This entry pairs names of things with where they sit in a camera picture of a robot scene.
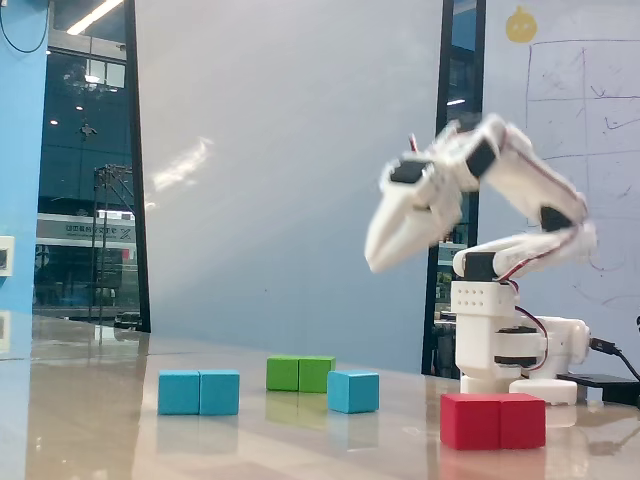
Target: green cube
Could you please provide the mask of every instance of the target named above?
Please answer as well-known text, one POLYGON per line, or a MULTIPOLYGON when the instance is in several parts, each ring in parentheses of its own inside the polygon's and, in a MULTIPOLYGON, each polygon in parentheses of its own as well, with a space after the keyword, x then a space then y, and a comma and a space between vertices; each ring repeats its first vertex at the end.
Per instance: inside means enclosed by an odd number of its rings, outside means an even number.
POLYGON ((303 357, 299 368, 301 392, 327 393, 327 375, 335 370, 336 357, 303 357))
POLYGON ((267 390, 297 392, 299 360, 288 355, 267 358, 267 390))

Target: ceiling light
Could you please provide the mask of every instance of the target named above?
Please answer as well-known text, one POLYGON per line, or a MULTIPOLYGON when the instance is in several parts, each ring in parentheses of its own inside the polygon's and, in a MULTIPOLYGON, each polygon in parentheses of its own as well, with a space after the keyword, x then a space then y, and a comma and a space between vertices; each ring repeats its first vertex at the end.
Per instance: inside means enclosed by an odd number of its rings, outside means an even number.
POLYGON ((106 0, 93 12, 91 12, 89 15, 84 17, 78 23, 73 25, 69 30, 67 30, 67 33, 69 35, 78 35, 79 33, 84 32, 89 27, 89 25, 100 20, 107 13, 120 5, 123 1, 124 0, 106 0))

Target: red cube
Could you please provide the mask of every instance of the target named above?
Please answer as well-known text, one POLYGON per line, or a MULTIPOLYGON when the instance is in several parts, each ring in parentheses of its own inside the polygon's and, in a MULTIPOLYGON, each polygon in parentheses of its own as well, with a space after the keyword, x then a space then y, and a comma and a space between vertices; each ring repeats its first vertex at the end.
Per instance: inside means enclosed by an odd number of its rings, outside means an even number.
POLYGON ((525 393, 504 395, 500 405, 500 447, 544 447, 547 441, 544 400, 525 393))
POLYGON ((442 443, 456 450, 499 450, 502 397, 468 393, 442 395, 442 443))

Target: table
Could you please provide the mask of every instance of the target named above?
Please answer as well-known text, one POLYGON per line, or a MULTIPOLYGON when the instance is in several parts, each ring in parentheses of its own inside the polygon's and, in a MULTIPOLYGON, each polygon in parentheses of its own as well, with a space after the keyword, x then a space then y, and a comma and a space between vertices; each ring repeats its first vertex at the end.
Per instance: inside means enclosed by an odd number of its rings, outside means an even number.
MULTIPOLYGON (((27 331, 17 321, 12 335, 27 331)), ((640 470, 631 407, 555 409, 557 425, 576 424, 549 428, 544 449, 455 452, 440 444, 438 420, 453 380, 381 371, 380 411, 348 416, 327 411, 324 395, 265 392, 263 352, 41 317, 32 332, 30 355, 0 361, 3 480, 592 480, 640 470), (239 416, 156 415, 158 371, 196 368, 240 371, 239 416)), ((21 354, 28 343, 16 339, 21 354)))

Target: robotic arm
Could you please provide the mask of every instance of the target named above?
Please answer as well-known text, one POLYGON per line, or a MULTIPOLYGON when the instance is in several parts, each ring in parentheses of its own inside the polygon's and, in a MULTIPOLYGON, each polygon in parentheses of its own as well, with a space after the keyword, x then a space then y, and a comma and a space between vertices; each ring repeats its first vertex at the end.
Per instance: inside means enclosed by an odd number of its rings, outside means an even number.
POLYGON ((531 221, 527 233, 458 252, 453 268, 456 364, 462 392, 521 391, 575 403, 575 383, 555 379, 586 357, 589 328, 577 319, 534 317, 517 306, 511 278, 589 255, 596 233, 584 197, 537 158, 529 139, 496 115, 474 130, 450 123, 424 152, 404 154, 380 182, 365 257, 385 270, 437 244, 462 216, 463 192, 486 182, 531 221), (531 380, 519 380, 522 370, 531 380))
POLYGON ((517 278, 548 265, 591 253, 595 229, 587 221, 584 197, 541 162, 529 139, 496 115, 462 133, 450 123, 424 152, 409 152, 389 164, 380 182, 383 199, 371 221, 365 257, 373 272, 385 270, 435 245, 460 220, 463 192, 485 181, 542 233, 523 234, 459 252, 457 275, 465 277, 466 256, 495 252, 495 278, 517 278))

